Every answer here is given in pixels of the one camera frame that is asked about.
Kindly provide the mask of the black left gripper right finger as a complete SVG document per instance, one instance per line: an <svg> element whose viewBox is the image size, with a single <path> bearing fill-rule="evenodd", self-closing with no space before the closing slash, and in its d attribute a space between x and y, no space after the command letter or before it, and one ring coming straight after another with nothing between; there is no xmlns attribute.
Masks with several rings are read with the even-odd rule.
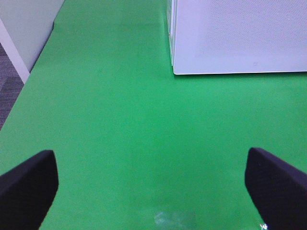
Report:
<svg viewBox="0 0 307 230"><path fill-rule="evenodd" d="M307 228L307 175L272 153L250 148L245 186L270 230Z"/></svg>

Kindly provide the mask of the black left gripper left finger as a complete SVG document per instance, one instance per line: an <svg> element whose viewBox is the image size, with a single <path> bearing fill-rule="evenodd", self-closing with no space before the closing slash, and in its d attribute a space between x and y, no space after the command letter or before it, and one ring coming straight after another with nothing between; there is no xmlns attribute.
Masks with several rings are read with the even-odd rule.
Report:
<svg viewBox="0 0 307 230"><path fill-rule="evenodd" d="M37 230L59 188L55 153L43 150L0 177L0 228Z"/></svg>

